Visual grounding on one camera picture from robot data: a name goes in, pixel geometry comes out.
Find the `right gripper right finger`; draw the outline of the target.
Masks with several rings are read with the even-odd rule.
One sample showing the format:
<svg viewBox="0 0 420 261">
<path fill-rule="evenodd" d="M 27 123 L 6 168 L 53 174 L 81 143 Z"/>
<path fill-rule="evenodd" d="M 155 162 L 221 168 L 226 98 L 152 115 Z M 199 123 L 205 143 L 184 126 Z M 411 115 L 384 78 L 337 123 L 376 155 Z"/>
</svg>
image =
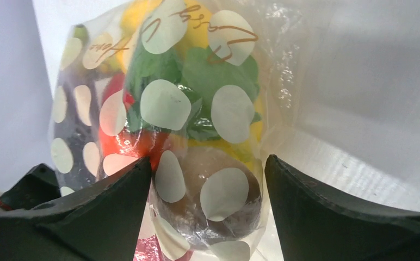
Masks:
<svg viewBox="0 0 420 261">
<path fill-rule="evenodd" d="M 285 260 L 420 260 L 420 213 L 364 200 L 276 155 L 265 164 Z"/>
</svg>

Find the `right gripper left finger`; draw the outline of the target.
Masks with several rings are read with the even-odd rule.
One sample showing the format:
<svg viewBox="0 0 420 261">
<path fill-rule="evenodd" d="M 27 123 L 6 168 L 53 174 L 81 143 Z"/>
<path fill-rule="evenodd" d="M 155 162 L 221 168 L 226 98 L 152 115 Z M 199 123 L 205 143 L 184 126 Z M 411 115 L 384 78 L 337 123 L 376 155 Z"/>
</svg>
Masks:
<svg viewBox="0 0 420 261">
<path fill-rule="evenodd" d="M 0 211 L 0 260 L 132 260 L 151 175 L 143 157 L 30 210 Z"/>
</svg>

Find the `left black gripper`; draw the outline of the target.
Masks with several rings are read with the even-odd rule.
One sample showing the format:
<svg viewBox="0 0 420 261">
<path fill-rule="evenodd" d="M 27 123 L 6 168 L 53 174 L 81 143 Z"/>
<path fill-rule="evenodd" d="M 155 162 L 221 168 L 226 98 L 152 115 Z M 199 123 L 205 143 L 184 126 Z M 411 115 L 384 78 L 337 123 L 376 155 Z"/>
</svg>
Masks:
<svg viewBox="0 0 420 261">
<path fill-rule="evenodd" d="M 0 196 L 0 211 L 30 210 L 59 197 L 60 188 L 54 170 L 46 164 L 39 164 Z"/>
</svg>

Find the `polka dot zip bag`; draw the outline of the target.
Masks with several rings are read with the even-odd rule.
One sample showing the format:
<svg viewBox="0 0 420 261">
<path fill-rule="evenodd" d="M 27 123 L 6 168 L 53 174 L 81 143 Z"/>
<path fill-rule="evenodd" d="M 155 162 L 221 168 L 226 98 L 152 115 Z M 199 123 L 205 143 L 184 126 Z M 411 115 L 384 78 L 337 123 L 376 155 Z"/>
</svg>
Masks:
<svg viewBox="0 0 420 261">
<path fill-rule="evenodd" d="M 130 1 L 71 29 L 63 195 L 145 173 L 83 260 L 420 260 L 420 1 Z"/>
</svg>

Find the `orange toy carrot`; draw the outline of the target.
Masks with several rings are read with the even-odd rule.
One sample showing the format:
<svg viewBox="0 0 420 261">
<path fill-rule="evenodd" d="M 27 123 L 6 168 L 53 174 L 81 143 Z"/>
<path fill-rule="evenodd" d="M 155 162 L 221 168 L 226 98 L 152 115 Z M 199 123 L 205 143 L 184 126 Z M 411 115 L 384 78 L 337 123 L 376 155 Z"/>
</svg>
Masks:
<svg viewBox="0 0 420 261">
<path fill-rule="evenodd" d="M 135 48 L 126 74 L 110 87 L 121 121 L 115 135 L 100 128 L 104 156 L 149 156 L 158 164 L 166 150 L 193 146 L 220 149 L 250 170 L 257 165 L 262 112 L 259 66 L 218 62 L 210 47 L 176 48 L 152 54 Z"/>
</svg>

